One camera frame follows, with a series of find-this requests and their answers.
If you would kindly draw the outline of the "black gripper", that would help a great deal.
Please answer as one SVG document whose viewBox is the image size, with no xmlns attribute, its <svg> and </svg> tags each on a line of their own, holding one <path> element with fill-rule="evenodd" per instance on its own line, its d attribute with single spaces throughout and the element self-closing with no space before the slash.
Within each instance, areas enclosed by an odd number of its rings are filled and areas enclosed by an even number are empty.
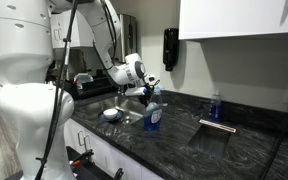
<svg viewBox="0 0 288 180">
<path fill-rule="evenodd" d="M 126 96 L 144 96 L 150 99 L 153 95 L 155 87 L 159 84 L 159 80 L 153 80 L 149 83 L 134 81 L 128 84 L 127 90 L 124 92 Z"/>
</svg>

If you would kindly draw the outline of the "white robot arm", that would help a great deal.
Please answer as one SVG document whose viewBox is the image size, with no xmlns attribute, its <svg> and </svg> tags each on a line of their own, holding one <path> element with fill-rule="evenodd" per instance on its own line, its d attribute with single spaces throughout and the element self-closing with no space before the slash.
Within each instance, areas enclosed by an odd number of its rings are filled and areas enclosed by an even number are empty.
<svg viewBox="0 0 288 180">
<path fill-rule="evenodd" d="M 121 23 L 110 0 L 0 0 L 0 115 L 18 130 L 20 180 L 75 180 L 64 127 L 74 100 L 63 83 L 46 82 L 53 62 L 51 15 L 80 13 L 93 33 L 97 54 L 118 86 L 136 83 L 128 95 L 142 95 L 155 77 L 137 53 L 114 65 L 109 54 Z"/>
</svg>

